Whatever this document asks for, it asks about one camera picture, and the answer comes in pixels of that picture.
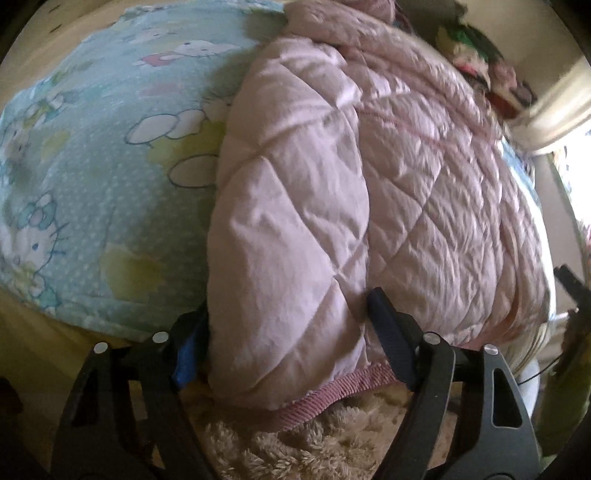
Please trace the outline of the pink quilted coat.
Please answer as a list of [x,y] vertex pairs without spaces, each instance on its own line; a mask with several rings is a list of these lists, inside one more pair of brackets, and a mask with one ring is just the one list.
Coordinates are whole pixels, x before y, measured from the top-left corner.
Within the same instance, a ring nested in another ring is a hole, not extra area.
[[470,349],[554,307],[541,211],[459,72],[366,8],[284,14],[232,101],[207,238],[209,387],[276,429],[398,382],[374,288]]

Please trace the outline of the pile of folded clothes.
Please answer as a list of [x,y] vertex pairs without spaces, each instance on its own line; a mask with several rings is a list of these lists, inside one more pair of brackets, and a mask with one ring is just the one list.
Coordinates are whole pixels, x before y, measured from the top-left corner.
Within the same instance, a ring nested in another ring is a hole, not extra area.
[[517,118],[538,100],[531,86],[476,27],[462,22],[441,25],[436,48],[489,101],[501,119]]

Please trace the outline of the cream window curtain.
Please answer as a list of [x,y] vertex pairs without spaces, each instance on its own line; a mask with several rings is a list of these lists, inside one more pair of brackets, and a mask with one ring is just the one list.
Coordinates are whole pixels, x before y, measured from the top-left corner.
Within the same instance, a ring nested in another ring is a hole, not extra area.
[[532,107],[509,122],[509,132],[521,149],[545,154],[589,126],[590,64],[582,56]]

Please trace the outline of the blue Hello Kitty blanket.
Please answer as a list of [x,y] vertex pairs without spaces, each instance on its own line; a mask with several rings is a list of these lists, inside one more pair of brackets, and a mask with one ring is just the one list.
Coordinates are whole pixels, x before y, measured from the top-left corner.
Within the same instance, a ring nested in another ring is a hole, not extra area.
[[140,340],[205,296],[233,96],[283,30],[272,1],[136,6],[1,115],[1,285]]

